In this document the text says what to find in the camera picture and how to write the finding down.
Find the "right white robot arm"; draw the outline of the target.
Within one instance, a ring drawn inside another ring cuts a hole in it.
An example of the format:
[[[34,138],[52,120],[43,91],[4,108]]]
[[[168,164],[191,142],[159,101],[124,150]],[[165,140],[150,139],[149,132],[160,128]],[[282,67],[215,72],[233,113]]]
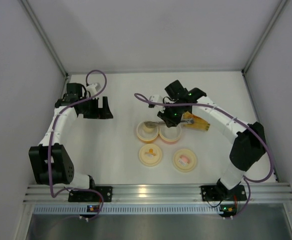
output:
[[[213,103],[205,92],[197,87],[187,90],[178,80],[169,84],[165,91],[169,102],[159,95],[149,100],[160,104],[157,116],[167,127],[176,127],[189,112],[207,121],[232,144],[230,163],[216,183],[217,193],[224,199],[229,198],[243,175],[266,153],[264,127],[259,122],[239,121]]]

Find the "white round bun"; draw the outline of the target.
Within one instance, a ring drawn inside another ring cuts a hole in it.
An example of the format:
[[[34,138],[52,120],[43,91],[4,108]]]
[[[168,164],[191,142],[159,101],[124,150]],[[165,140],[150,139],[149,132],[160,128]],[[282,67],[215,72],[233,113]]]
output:
[[[154,131],[154,128],[147,127],[146,125],[143,125],[142,129],[144,130],[145,133],[152,133]]]

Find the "cream lid pink knob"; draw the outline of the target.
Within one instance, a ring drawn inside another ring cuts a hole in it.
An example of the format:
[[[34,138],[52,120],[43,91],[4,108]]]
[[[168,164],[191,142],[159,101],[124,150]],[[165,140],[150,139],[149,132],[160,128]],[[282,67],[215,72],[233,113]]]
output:
[[[191,172],[197,166],[197,156],[187,148],[177,150],[173,155],[173,166],[182,173]]]

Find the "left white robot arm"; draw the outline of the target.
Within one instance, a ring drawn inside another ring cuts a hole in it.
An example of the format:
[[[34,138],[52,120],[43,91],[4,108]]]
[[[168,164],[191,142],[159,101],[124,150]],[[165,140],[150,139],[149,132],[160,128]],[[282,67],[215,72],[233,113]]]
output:
[[[102,106],[98,106],[99,98],[96,95],[101,91],[99,83],[66,85],[66,93],[54,105],[53,119],[43,139],[28,151],[38,185],[95,189],[92,176],[75,171],[65,143],[78,116],[97,120],[113,118],[106,96],[102,97]]]

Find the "metal tongs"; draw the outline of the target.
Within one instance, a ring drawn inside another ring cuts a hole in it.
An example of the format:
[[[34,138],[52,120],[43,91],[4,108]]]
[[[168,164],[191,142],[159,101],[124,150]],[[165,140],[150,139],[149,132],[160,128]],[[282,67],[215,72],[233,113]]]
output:
[[[167,126],[167,124],[164,121],[144,121],[143,123],[147,128],[155,128],[163,125]],[[194,124],[194,123],[195,122],[192,118],[188,118],[182,119],[178,124]]]

